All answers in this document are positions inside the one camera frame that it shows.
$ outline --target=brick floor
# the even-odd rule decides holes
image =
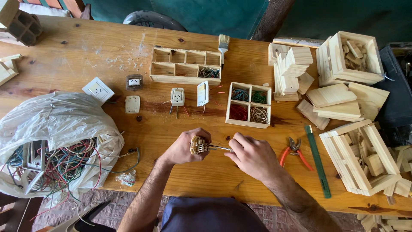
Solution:
[[[109,226],[117,229],[120,220],[125,213],[127,206],[132,202],[136,193],[132,192],[117,192],[110,190],[95,189],[91,190],[81,197],[80,210],[85,206],[93,203],[101,203],[110,201],[110,203],[93,219],[93,222]],[[162,220],[164,208],[169,200],[169,196],[163,196],[160,203],[159,212],[157,214],[159,220]],[[46,210],[44,207],[48,199],[44,200],[39,212]],[[259,216],[265,226],[271,232],[295,232],[298,228],[295,226],[292,219],[282,207],[263,206],[257,204],[248,204],[251,209]],[[40,230],[46,226],[57,226],[77,214],[75,204],[73,202],[65,202],[61,206],[52,209],[38,216],[33,224],[32,231]],[[355,214],[329,212],[329,214],[337,221],[344,232],[364,232],[364,229]],[[372,232],[378,232],[377,228],[373,228]]]

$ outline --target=wooden compartment box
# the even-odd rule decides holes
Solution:
[[[154,82],[198,85],[206,80],[219,85],[222,80],[220,52],[193,51],[155,47],[150,78]],[[219,78],[203,78],[202,69],[219,69]]]
[[[348,69],[345,66],[342,40],[353,40],[366,49],[366,64],[369,72]],[[316,49],[318,64],[319,86],[329,86],[339,83],[359,82],[373,85],[384,79],[382,61],[379,56],[375,37],[339,31],[333,37],[329,37],[318,49]]]
[[[370,119],[343,125],[319,135],[347,191],[372,196],[402,179],[399,169]],[[384,171],[374,177],[359,159],[375,153]]]
[[[232,99],[232,92],[233,89],[245,89],[248,91],[248,100],[247,101],[239,101],[239,100],[234,100]],[[256,103],[252,101],[252,95],[255,93],[255,91],[264,91],[266,92],[266,103]],[[271,101],[272,101],[272,88],[266,87],[266,86],[259,86],[259,85],[249,85],[249,84],[243,84],[243,83],[237,83],[237,82],[232,82],[230,84],[229,88],[229,98],[227,101],[227,110],[226,110],[226,123],[229,124],[235,124],[235,125],[245,125],[245,126],[251,126],[251,127],[256,127],[256,128],[267,128],[270,125],[270,115],[271,115]],[[239,105],[245,108],[247,111],[247,118],[245,120],[236,120],[233,119],[230,110],[231,110],[231,105]],[[253,110],[254,107],[259,108],[260,110],[263,110],[267,114],[267,120],[262,121],[259,119],[259,121],[262,122],[254,122],[254,118],[251,115],[251,111]]]

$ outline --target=ruler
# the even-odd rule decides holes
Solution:
[[[316,170],[318,171],[319,180],[321,181],[323,195],[325,198],[331,198],[328,180],[326,179],[325,171],[323,170],[321,156],[319,155],[318,146],[316,146],[315,137],[313,136],[312,127],[305,126],[306,135],[308,136],[310,149],[312,150],[313,160],[315,161]]]

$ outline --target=hairy forearm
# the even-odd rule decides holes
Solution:
[[[276,196],[291,218],[308,231],[341,231],[318,202],[284,169],[276,178],[264,183]]]
[[[168,164],[162,157],[158,158],[148,178],[124,214],[118,231],[153,231],[163,190],[172,168],[173,165]]]

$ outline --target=plastic bag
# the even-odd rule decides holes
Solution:
[[[11,110],[0,120],[0,164],[7,162],[20,145],[36,140],[48,140],[49,150],[67,147],[82,139],[100,136],[103,142],[96,149],[101,157],[101,167],[111,170],[124,145],[124,139],[113,119],[92,96],[84,93],[58,91],[31,98]],[[99,165],[97,156],[88,164]],[[99,168],[85,166],[80,178],[70,183],[70,191],[78,198],[96,185]],[[101,187],[109,172],[102,171],[97,187]],[[13,183],[8,173],[0,172],[0,191],[19,198],[46,196],[48,192],[29,192]],[[68,192],[53,194],[55,205],[66,198]]]
[[[136,170],[118,175],[116,181],[120,182],[122,185],[132,187],[134,183],[136,183]]]

